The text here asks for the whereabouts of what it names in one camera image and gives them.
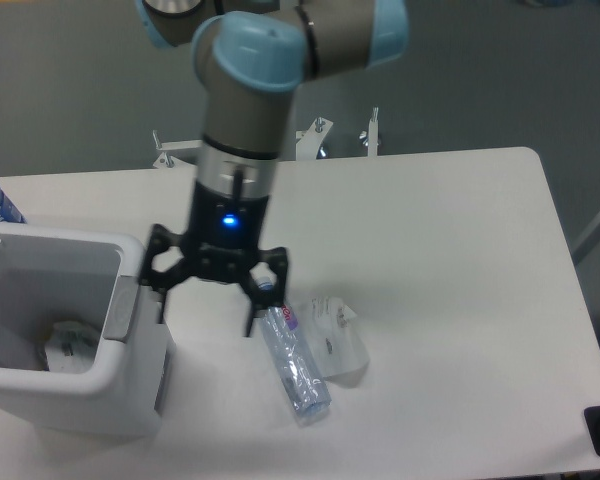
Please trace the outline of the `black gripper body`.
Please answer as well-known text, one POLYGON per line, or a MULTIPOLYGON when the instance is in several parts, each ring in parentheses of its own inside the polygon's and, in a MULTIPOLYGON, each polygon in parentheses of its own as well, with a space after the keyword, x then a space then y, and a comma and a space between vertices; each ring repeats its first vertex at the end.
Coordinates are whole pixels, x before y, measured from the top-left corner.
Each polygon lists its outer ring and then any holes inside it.
POLYGON ((190 274, 238 284, 259 261, 259 241, 269 198, 234 199, 200 182, 193 190, 181 252, 190 274))

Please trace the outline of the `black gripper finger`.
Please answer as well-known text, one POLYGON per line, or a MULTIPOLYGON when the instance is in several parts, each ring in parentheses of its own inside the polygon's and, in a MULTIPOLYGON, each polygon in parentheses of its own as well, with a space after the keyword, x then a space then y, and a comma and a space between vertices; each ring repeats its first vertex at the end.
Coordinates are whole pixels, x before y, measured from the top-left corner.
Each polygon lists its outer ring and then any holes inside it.
POLYGON ((238 268, 238 285, 249 299, 249 310, 244 325, 244 337, 252 335, 254 321, 261 311, 270 307, 281 307, 286 296, 287 276, 290 266, 288 251, 285 247, 270 250, 258 250, 248 258, 254 263, 240 264, 238 268), (259 263, 264 263, 274 274, 275 282, 271 287, 262 288, 251 274, 251 269, 259 263))
POLYGON ((165 313, 169 292, 193 276, 191 262, 181 255, 177 261, 166 269, 159 270, 154 266, 157 257, 177 250, 181 253, 183 236, 176 234, 162 224, 153 224, 149 231, 148 244, 138 273, 140 286, 149 287, 158 295, 160 305, 159 324, 165 324, 165 313))

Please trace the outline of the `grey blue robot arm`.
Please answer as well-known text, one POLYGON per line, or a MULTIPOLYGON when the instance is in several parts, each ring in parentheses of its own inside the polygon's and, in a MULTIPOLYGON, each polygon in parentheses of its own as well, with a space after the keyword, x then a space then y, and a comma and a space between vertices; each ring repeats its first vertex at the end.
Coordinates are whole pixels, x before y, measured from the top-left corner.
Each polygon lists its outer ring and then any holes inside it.
POLYGON ((141 285, 166 295, 190 278, 236 284, 257 314, 282 305, 283 247, 259 246, 297 88, 399 58, 401 1, 140 1, 150 41, 187 45, 208 103, 186 229, 154 225, 141 285))

